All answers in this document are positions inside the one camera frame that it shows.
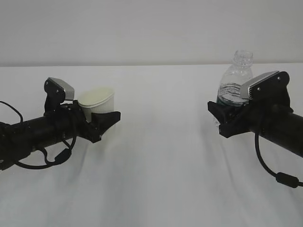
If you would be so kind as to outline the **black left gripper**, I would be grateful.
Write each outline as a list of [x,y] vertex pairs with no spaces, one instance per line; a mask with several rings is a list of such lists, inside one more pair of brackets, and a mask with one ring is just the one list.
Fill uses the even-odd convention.
[[71,122],[72,134],[77,137],[96,143],[102,140],[102,135],[113,125],[121,120],[121,113],[118,111],[109,113],[91,113],[91,120],[88,121],[82,107],[77,100],[70,104],[61,104],[60,110],[67,114]]

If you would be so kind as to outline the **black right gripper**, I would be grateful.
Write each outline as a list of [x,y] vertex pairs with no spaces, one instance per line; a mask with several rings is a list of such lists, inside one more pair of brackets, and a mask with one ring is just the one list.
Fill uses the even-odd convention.
[[235,107],[209,101],[207,109],[220,123],[219,134],[225,138],[247,132],[261,132],[263,110],[260,104]]

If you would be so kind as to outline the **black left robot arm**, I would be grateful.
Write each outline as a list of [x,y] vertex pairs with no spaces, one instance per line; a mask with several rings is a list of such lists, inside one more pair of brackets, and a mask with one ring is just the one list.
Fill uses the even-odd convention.
[[[78,137],[91,143],[101,141],[102,135],[119,122],[121,113],[92,113],[87,122],[84,111],[74,100],[45,112],[42,117],[21,120],[16,124],[0,124],[0,169],[19,166],[24,169],[41,170],[66,162],[72,154]],[[40,151],[45,164],[32,166],[21,160]]]

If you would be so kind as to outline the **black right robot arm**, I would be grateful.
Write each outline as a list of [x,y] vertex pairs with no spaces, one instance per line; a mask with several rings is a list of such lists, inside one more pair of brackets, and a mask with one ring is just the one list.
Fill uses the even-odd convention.
[[207,108],[219,121],[219,134],[223,137],[258,132],[261,137],[303,156],[303,118],[291,108],[262,102],[235,107],[212,101]]

